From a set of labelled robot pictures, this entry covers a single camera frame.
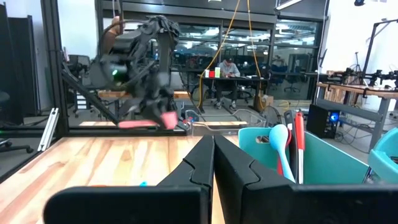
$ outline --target person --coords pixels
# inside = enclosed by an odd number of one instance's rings
[[[229,77],[240,77],[241,73],[239,72],[238,68],[236,67],[235,63],[233,63],[232,58],[224,59],[219,65],[221,77],[222,78],[229,78]],[[218,80],[216,81],[216,97],[217,102],[215,107],[217,109],[221,109],[221,97],[222,91],[232,91],[232,103],[229,107],[232,110],[236,110],[236,99],[238,98],[238,88],[235,82],[225,81],[225,80]]]
[[[119,16],[115,16],[112,19],[112,25],[117,24],[120,21]],[[120,26],[112,27],[107,33],[105,33],[104,40],[103,40],[103,53],[108,54],[116,40],[116,37],[120,35]]]

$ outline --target orange cable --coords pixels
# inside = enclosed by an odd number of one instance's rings
[[[221,43],[221,46],[219,47],[219,49],[217,50],[216,55],[213,57],[213,60],[210,62],[210,64],[207,66],[207,68],[206,68],[205,70],[208,70],[208,69],[210,68],[211,64],[213,64],[214,60],[217,58],[219,52],[221,51],[221,48],[223,48],[223,45],[224,45],[224,43],[225,43],[225,40],[226,40],[227,37],[228,37],[229,30],[231,29],[231,26],[232,26],[232,24],[233,24],[233,22],[234,22],[235,15],[236,15],[236,11],[238,10],[238,6],[239,6],[240,1],[241,1],[241,0],[238,0],[238,2],[236,3],[234,14],[233,14],[233,16],[232,16],[231,22],[229,23],[228,30],[227,30],[226,33],[225,33],[225,37],[224,37],[223,42]],[[202,83],[203,75],[205,74],[205,70],[201,73],[200,79],[199,79],[199,104],[197,105],[197,108],[199,108],[199,105],[201,104],[201,101],[202,101],[202,98],[201,98],[201,83]]]
[[[257,74],[260,77],[260,89],[259,92],[261,92],[261,74],[260,74],[260,68],[259,65],[257,63],[257,57],[256,57],[256,50],[254,49],[254,42],[253,42],[253,34],[252,34],[252,30],[251,30],[251,17],[250,17],[250,0],[247,0],[248,2],[248,15],[249,15],[249,29],[250,29],[250,40],[251,40],[251,45],[252,45],[252,49],[253,49],[253,56],[254,56],[254,62],[256,63],[256,68],[257,68]],[[262,99],[260,98],[260,107],[263,110],[264,106],[262,105]]]

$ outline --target robot arm on table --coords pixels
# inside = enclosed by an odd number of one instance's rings
[[[104,33],[114,26],[128,22],[132,21],[121,21],[109,26]],[[173,104],[174,92],[170,89],[171,60],[165,69],[159,66],[156,60],[145,58],[145,54],[150,40],[157,39],[159,49],[162,45],[169,46],[169,52],[166,55],[171,57],[178,44],[179,33],[177,23],[164,16],[150,16],[138,29],[117,36],[108,54],[100,52],[103,35],[98,44],[97,57],[90,69],[90,73],[101,74],[92,78],[93,85],[106,90],[129,93],[135,99],[139,99],[138,104],[135,100],[135,105],[131,107],[139,107],[144,119],[155,122],[160,128],[173,129],[175,126],[173,124],[177,124],[177,114]],[[167,35],[169,38],[160,39],[161,35]],[[117,85],[114,77],[120,75],[124,77],[125,82]]]

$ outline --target black curtain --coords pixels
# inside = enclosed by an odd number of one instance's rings
[[[36,74],[36,57],[32,16],[8,18],[11,38],[16,54],[16,64],[21,70],[21,103],[24,116],[37,116],[39,112],[39,92]]]
[[[16,58],[11,42],[11,33],[7,19],[6,7],[0,5],[0,91],[6,92],[10,99],[0,102],[0,121],[7,121],[14,124],[22,124],[21,104],[19,102],[23,86],[20,86],[16,66]]]

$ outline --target pink object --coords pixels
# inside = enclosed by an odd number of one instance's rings
[[[174,129],[178,123],[177,113],[175,111],[163,113],[162,120],[166,126],[166,129]],[[122,121],[118,124],[119,128],[121,129],[152,127],[157,125],[157,123],[151,120]]]

